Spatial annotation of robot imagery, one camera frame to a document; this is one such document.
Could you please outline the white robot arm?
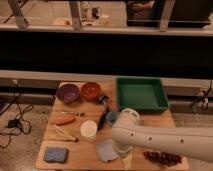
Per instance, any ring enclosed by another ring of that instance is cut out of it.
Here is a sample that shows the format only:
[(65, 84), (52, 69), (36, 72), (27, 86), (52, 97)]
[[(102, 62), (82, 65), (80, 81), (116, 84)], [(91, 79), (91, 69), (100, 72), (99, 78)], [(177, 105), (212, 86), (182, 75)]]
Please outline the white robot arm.
[(141, 147), (213, 163), (213, 127), (144, 126), (136, 110), (125, 108), (111, 133), (120, 158), (125, 158), (134, 147)]

